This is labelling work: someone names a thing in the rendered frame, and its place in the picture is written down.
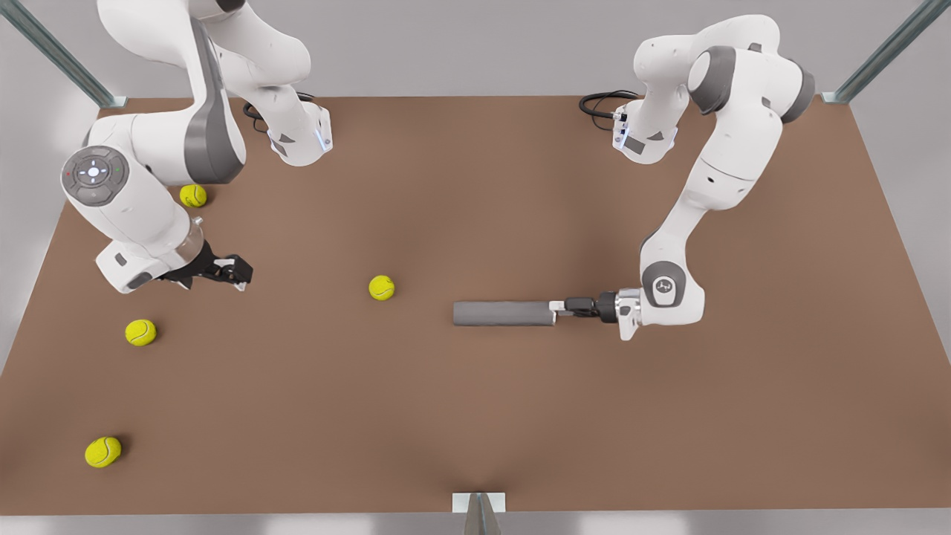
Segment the grey tennis tube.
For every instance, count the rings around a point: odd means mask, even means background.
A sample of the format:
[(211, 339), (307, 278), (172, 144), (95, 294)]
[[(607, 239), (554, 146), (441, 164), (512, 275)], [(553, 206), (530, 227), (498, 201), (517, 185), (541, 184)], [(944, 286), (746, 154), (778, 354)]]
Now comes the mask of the grey tennis tube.
[(552, 326), (557, 312), (549, 301), (454, 302), (454, 326)]

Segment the silver frame post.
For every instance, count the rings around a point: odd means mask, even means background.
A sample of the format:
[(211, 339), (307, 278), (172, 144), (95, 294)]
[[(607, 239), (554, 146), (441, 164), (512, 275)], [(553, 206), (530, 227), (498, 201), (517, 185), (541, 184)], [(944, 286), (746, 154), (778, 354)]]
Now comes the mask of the silver frame post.
[(496, 514), (506, 510), (504, 492), (452, 494), (452, 513), (465, 514), (463, 535), (502, 535)]
[(99, 108), (119, 109), (128, 104), (126, 96), (112, 94), (19, 0), (0, 0), (0, 15)]
[(931, 24), (951, 9), (951, 0), (923, 0), (883, 41), (866, 61), (849, 75), (835, 91), (821, 94), (826, 104), (846, 105), (877, 78), (887, 67), (904, 52)]

